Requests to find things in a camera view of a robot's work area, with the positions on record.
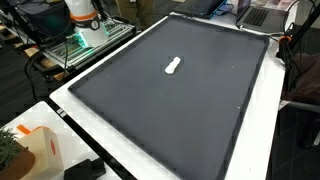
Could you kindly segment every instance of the small white block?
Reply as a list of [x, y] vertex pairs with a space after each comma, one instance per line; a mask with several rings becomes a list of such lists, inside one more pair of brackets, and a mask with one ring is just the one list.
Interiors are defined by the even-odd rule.
[[169, 64], [169, 66], [165, 69], [167, 74], [173, 74], [176, 67], [179, 65], [181, 59], [179, 57], [175, 57], [173, 61]]

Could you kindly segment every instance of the black border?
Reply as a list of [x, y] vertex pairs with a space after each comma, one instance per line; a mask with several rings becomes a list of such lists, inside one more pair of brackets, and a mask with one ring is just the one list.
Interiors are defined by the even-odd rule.
[[[168, 23], [169, 21], [174, 21], [174, 20], [179, 20], [179, 21], [186, 21], [186, 22], [189, 22], [189, 23], [195, 23], [199, 26], [205, 26], [205, 27], [212, 27], [213, 28], [213, 32], [214, 30], [220, 30], [220, 31], [228, 31], [228, 32], [233, 32], [233, 33], [236, 33], [236, 34], [245, 34], [245, 35], [248, 35], [248, 37], [252, 38], [252, 39], [258, 39], [258, 40], [261, 40], [265, 43], [265, 48], [263, 50], [263, 52], [261, 53], [261, 56], [260, 56], [260, 60], [258, 61], [257, 63], [257, 66], [256, 66], [256, 70], [253, 74], [253, 77], [251, 79], [251, 83], [250, 83], [250, 86], [248, 88], [248, 91], [247, 91], [247, 95], [245, 97], [245, 100], [241, 106], [241, 111], [239, 113], [239, 116], [237, 118], [237, 123], [235, 125], [235, 128], [233, 130], [233, 136], [231, 137], [230, 141], [229, 141], [229, 145], [228, 145], [228, 148], [227, 148], [227, 151], [226, 151], [226, 154], [225, 154], [225, 158], [224, 158], [224, 163], [221, 164], [221, 167], [220, 167], [220, 171], [219, 173], [217, 174], [217, 177], [215, 178], [216, 180], [222, 180], [225, 178], [225, 175], [227, 173], [227, 170], [228, 170], [228, 166], [229, 166], [229, 163], [230, 163], [230, 160], [232, 158], [232, 154], [233, 154], [233, 150], [234, 150], [234, 147], [235, 147], [235, 144], [236, 144], [236, 141], [237, 141], [237, 138], [238, 138], [238, 135], [239, 135], [239, 132], [240, 132], [240, 129], [241, 129], [241, 125], [242, 125], [242, 122], [243, 122], [243, 118], [245, 116], [245, 113], [246, 113], [246, 110], [247, 110], [247, 107], [248, 107], [248, 104], [249, 104], [249, 101], [250, 101], [250, 98], [251, 98], [251, 94], [252, 94], [252, 91], [253, 91], [253, 88], [254, 88], [254, 85], [255, 85], [255, 82], [256, 82], [256, 79], [258, 77], [258, 74], [259, 74], [259, 71], [260, 71], [260, 67], [262, 65], [262, 62], [264, 60], [264, 56], [266, 55], [266, 51], [269, 47], [269, 44], [270, 44], [270, 40], [267, 38], [267, 37], [264, 37], [264, 36], [259, 36], [259, 35], [256, 35], [256, 34], [252, 34], [252, 33], [248, 33], [248, 32], [243, 32], [243, 31], [238, 31], [238, 30], [235, 30], [235, 29], [230, 29], [230, 28], [225, 28], [225, 27], [221, 27], [221, 26], [217, 26], [217, 25], [213, 25], [213, 24], [208, 24], [208, 23], [203, 23], [203, 22], [199, 22], [199, 21], [196, 21], [196, 20], [192, 20], [192, 19], [187, 19], [185, 17], [180, 17], [180, 16], [169, 16], [167, 19], [165, 19], [163, 22], [161, 22], [159, 25], [155, 26], [154, 28], [152, 28], [149, 32], [147, 32], [146, 34], [144, 34], [142, 37], [140, 37], [139, 39], [137, 39], [136, 41], [132, 42], [131, 44], [129, 44], [127, 47], [125, 47], [123, 50], [121, 50], [119, 53], [115, 54], [114, 56], [112, 56], [109, 60], [107, 60], [106, 62], [104, 62], [103, 64], [101, 64], [100, 66], [98, 66], [96, 69], [94, 69], [93, 71], [89, 72], [87, 75], [85, 75], [84, 77], [82, 77], [81, 79], [79, 79], [78, 81], [76, 81], [74, 84], [72, 84], [68, 90], [75, 96], [77, 97], [78, 100], [80, 100], [82, 103], [86, 104], [86, 105], [89, 105], [90, 106], [90, 103], [86, 102], [85, 100], [82, 100], [81, 97], [79, 97], [77, 94], [76, 94], [76, 90], [81, 87], [83, 84], [85, 84], [89, 79], [93, 78], [97, 73], [99, 73], [100, 71], [104, 70], [105, 68], [107, 68], [108, 66], [112, 65], [112, 63], [114, 63], [116, 60], [118, 60], [118, 57], [121, 57], [122, 55], [126, 54], [126, 51], [130, 50], [131, 48], [135, 48], [135, 43], [139, 43], [141, 41], [143, 41], [144, 39], [148, 38], [149, 36], [151, 36], [155, 31], [157, 31], [158, 29], [161, 29], [162, 26], [164, 26], [166, 23]], [[99, 111], [96, 111], [95, 108], [94, 108], [94, 105], [92, 105], [90, 107], [91, 110], [93, 110], [95, 113], [97, 113], [102, 119], [105, 119], [104, 118], [104, 115], [103, 113], [99, 112]], [[110, 122], [110, 120], [106, 120], [107, 123], [109, 123], [110, 125], [112, 125], [115, 129], [119, 130], [119, 128], [112, 122]], [[133, 137], [131, 136], [128, 136], [126, 133], [120, 131], [121, 134], [123, 134], [125, 137], [127, 137], [130, 141], [131, 139], [133, 139]], [[143, 148], [143, 145], [140, 145], [140, 144], [137, 144], [137, 143], [134, 143], [136, 144], [139, 148], [141, 148], [143, 151], [145, 151], [149, 156], [151, 156], [153, 159], [157, 160], [161, 165], [167, 167], [166, 165], [164, 165], [164, 163], [162, 163], [163, 161], [161, 161], [160, 158], [158, 157], [155, 157], [154, 155], [151, 155], [150, 152], [146, 151], [144, 148]], [[177, 175], [178, 177], [180, 177], [176, 171], [174, 171], [173, 167], [167, 167], [171, 172], [173, 172], [175, 175]]]

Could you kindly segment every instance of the cardboard box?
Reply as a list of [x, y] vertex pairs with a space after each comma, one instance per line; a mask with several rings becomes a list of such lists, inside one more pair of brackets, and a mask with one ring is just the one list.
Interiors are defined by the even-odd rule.
[[23, 180], [45, 180], [64, 170], [57, 135], [45, 128], [39, 128], [18, 140], [35, 155], [35, 164]]

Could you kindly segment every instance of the table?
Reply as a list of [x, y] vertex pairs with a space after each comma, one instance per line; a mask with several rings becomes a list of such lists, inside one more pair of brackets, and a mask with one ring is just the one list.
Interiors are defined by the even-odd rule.
[[[236, 11], [237, 4], [234, 3], [234, 5], [233, 11]], [[287, 27], [294, 21], [296, 9], [297, 6], [294, 6], [290, 11]], [[195, 19], [205, 23], [237, 29], [235, 17], [231, 14], [214, 17], [211, 20]], [[157, 26], [161, 21], [154, 24], [150, 29]], [[68, 87], [71, 84], [97, 68], [146, 32], [141, 33], [53, 92], [50, 98], [136, 178], [146, 180], [177, 179], [174, 174], [130, 142], [68, 91]], [[277, 48], [277, 43], [271, 41], [257, 77], [225, 179], [260, 180], [266, 177], [285, 74], [282, 61], [275, 58]]]
[[[8, 128], [13, 128], [12, 132], [17, 133], [18, 138], [24, 136], [16, 128], [19, 124], [30, 130], [37, 126], [46, 126], [55, 132], [58, 137], [64, 169], [68, 169], [85, 159], [95, 160], [98, 158], [98, 155], [45, 102], [39, 102], [6, 125]], [[107, 173], [99, 180], [121, 180], [107, 164], [105, 164], [105, 168]], [[53, 180], [61, 180], [63, 175], [64, 172], [61, 172]]]

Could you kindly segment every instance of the green leaves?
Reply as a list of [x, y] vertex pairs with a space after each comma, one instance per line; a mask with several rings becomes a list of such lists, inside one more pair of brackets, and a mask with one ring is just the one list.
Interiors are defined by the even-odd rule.
[[16, 134], [11, 131], [12, 128], [0, 129], [0, 171], [8, 167], [20, 152]]

